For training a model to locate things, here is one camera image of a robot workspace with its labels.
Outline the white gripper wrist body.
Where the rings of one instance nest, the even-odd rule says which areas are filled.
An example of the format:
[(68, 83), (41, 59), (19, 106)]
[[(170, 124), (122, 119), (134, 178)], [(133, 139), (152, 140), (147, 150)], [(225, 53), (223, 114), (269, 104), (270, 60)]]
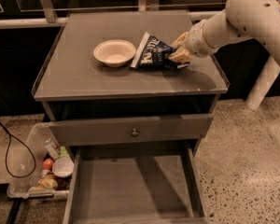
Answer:
[(203, 34), (203, 28), (206, 20), (195, 23), (189, 30), (187, 37), (185, 38), (185, 48), (190, 54), (199, 58), (210, 56), (218, 51), (210, 45)]

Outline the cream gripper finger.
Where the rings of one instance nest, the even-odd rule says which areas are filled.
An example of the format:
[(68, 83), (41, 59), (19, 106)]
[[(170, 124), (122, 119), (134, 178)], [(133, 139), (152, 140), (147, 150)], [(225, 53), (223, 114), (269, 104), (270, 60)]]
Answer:
[(193, 59), (192, 54), (184, 47), (179, 47), (168, 59), (174, 63), (188, 63)]
[(172, 47), (174, 49), (178, 49), (179, 47), (183, 46), (185, 43), (185, 40), (188, 36), (188, 32), (184, 32), (181, 36), (179, 36), (173, 43)]

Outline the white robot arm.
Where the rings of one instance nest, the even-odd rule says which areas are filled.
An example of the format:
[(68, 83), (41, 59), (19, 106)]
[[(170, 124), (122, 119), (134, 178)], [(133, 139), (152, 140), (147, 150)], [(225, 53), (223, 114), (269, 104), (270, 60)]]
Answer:
[(227, 0), (213, 17), (192, 25), (174, 43), (173, 62), (206, 57), (220, 48), (254, 38), (280, 66), (280, 4), (276, 0)]

